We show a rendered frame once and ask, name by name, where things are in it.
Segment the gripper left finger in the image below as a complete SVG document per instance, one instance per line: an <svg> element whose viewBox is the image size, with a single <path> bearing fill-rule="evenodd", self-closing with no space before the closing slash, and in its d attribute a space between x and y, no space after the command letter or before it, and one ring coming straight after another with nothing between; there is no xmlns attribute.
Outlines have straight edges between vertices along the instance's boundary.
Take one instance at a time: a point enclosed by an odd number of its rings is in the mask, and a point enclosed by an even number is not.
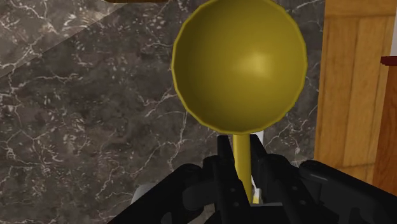
<svg viewBox="0 0 397 224"><path fill-rule="evenodd" d="M178 167L107 224L189 224L209 204L216 212L204 224L237 224L249 202L228 136L217 137L217 150L217 155L203 159L201 167Z"/></svg>

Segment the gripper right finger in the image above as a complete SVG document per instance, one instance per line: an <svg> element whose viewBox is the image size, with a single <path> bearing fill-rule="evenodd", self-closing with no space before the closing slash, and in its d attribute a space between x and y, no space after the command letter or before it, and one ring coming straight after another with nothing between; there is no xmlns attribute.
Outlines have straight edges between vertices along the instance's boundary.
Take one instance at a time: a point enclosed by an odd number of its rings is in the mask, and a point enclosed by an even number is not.
<svg viewBox="0 0 397 224"><path fill-rule="evenodd" d="M249 138L260 201L283 208L291 224L397 224L397 196L315 160L295 167Z"/></svg>

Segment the gold ladle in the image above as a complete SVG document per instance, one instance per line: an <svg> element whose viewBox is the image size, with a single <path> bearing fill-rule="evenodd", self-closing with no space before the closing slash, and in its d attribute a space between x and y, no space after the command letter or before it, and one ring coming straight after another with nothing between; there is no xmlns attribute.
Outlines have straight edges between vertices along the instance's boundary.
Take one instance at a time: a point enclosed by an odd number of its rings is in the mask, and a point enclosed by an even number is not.
<svg viewBox="0 0 397 224"><path fill-rule="evenodd" d="M307 46L274 0L207 0L182 24L171 59L175 91L200 124L233 140L252 199L249 139L280 121L305 85Z"/></svg>

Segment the reddish brown wooden furniture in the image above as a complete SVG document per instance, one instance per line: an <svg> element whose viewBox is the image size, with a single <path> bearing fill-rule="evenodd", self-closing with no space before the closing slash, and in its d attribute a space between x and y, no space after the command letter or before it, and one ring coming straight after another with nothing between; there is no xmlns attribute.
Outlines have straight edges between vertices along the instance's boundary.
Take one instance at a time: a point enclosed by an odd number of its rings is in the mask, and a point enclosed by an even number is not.
<svg viewBox="0 0 397 224"><path fill-rule="evenodd" d="M397 196L397 56L380 62L387 67L387 81L373 184Z"/></svg>

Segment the light wooden cabinet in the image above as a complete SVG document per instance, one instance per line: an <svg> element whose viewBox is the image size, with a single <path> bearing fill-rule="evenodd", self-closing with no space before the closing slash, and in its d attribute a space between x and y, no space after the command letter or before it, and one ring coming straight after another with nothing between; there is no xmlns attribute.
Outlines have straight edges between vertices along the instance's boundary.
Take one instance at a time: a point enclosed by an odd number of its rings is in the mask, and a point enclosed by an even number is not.
<svg viewBox="0 0 397 224"><path fill-rule="evenodd" d="M314 158L371 183L397 0L325 0Z"/></svg>

